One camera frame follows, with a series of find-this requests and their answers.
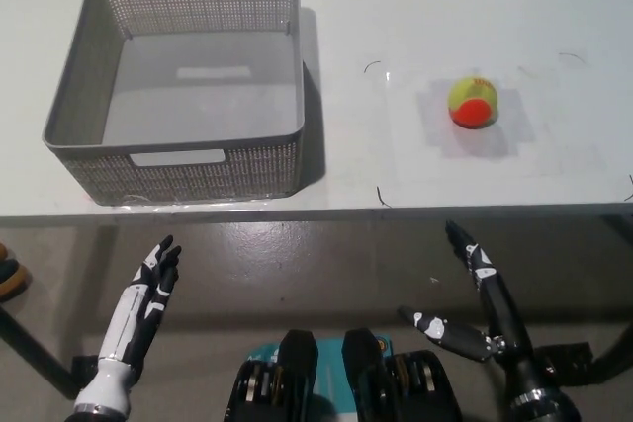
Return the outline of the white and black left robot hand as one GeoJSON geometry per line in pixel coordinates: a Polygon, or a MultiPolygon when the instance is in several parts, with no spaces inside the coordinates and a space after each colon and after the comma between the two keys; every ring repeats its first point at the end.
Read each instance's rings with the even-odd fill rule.
{"type": "Polygon", "coordinates": [[[179,278],[182,248],[164,237],[139,265],[113,312],[97,371],[79,391],[69,421],[126,421],[131,391],[179,278]]]}

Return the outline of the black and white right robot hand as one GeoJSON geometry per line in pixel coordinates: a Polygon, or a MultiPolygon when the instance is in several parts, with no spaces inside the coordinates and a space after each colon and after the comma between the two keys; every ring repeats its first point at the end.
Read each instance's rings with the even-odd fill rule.
{"type": "Polygon", "coordinates": [[[495,360],[505,373],[505,397],[513,408],[543,401],[553,389],[536,363],[534,349],[517,306],[482,245],[453,220],[445,224],[453,252],[478,292],[489,331],[400,306],[398,315],[431,343],[468,360],[495,360]]]}

